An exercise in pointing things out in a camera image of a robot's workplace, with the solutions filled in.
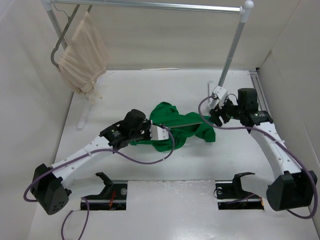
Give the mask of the green t shirt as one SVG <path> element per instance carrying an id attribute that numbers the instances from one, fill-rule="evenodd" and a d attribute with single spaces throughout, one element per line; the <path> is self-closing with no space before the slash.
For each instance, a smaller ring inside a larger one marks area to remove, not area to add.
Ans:
<path id="1" fill-rule="evenodd" d="M 214 128 L 204 123 L 198 113 L 180 114 L 178 109 L 168 102 L 159 103 L 150 113 L 149 119 L 156 125 L 165 125 L 167 127 L 202 122 L 200 125 L 170 129 L 174 138 L 175 149 L 183 147 L 187 139 L 193 136 L 204 140 L 206 143 L 214 143 L 216 141 Z"/>

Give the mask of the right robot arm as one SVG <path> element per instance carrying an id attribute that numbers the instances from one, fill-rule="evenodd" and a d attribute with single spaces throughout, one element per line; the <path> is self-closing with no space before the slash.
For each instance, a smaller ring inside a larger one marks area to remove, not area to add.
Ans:
<path id="1" fill-rule="evenodd" d="M 267 199 L 274 211 L 308 207 L 314 197 L 317 176 L 304 170 L 279 137 L 273 119 L 259 110 L 258 94 L 253 88 L 240 88 L 237 101 L 229 99 L 228 91 L 216 86 L 211 94 L 210 121 L 221 127 L 230 120 L 238 120 L 258 143 L 271 166 L 274 179 L 267 180 L 253 172 L 235 174 L 231 191 L 237 197 L 247 193 Z"/>

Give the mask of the grey clothes hanger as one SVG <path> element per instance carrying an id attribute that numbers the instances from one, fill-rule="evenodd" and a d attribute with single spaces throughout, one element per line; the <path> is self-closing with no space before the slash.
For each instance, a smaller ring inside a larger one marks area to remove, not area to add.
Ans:
<path id="1" fill-rule="evenodd" d="M 192 123 L 185 123 L 185 124 L 180 124 L 180 125 L 174 125 L 174 126 L 168 126 L 169 129 L 176 129 L 176 128 L 184 128 L 184 127 L 190 127 L 190 126 L 195 126 L 195 125 L 201 125 L 202 122 L 192 122 Z"/>

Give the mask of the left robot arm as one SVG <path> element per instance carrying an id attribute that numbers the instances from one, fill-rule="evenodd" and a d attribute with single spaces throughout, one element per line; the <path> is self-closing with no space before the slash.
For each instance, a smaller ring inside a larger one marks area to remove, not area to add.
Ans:
<path id="1" fill-rule="evenodd" d="M 72 199 L 107 198 L 112 192 L 113 181 L 102 171 L 85 178 L 86 171 L 132 141 L 157 137 L 157 126 L 153 121 L 143 112 L 132 109 L 123 120 L 102 130 L 76 153 L 51 166 L 39 165 L 34 171 L 30 192 L 48 215 L 56 214 Z"/>

